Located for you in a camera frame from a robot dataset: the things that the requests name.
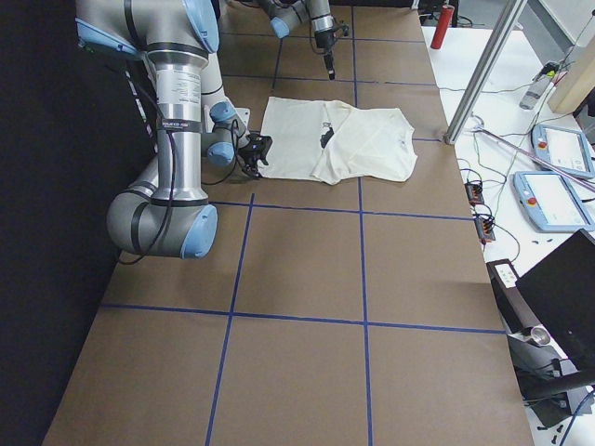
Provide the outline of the silver-grey robot arm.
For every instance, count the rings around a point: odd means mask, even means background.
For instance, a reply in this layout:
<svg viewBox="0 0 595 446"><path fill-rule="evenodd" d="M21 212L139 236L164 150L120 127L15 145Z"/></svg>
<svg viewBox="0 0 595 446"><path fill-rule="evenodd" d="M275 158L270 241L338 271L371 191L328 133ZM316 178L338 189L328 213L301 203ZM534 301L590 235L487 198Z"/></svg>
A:
<svg viewBox="0 0 595 446"><path fill-rule="evenodd" d="M330 3L323 0L280 1L258 0L256 4L267 14L275 35L284 39L301 24L310 28L312 51L323 57L330 80L336 79L333 49L340 37L347 37L350 26L336 20L331 13Z"/></svg>
<svg viewBox="0 0 595 446"><path fill-rule="evenodd" d="M79 1L81 44L143 60L154 85L157 154L112 201L112 241L139 258L208 254L218 211L202 188L201 162L258 178L271 138L250 132L220 91L218 23L209 1Z"/></svg>

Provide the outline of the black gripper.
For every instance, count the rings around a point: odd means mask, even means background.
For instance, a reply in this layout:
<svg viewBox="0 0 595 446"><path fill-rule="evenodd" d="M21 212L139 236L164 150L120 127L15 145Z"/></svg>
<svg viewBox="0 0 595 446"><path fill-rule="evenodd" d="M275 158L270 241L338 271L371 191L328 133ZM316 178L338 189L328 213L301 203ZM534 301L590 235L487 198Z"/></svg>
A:
<svg viewBox="0 0 595 446"><path fill-rule="evenodd" d="M349 25L335 19L315 19L314 40L318 52L324 58L324 66L330 80L336 78L333 48L340 37L349 35Z"/></svg>
<svg viewBox="0 0 595 446"><path fill-rule="evenodd" d="M258 163L268 165L267 155L272 145L270 136L262 136L259 133L250 133L248 142L239 149L239 156L243 161L243 172L253 179L260 179L262 175L258 170Z"/></svg>

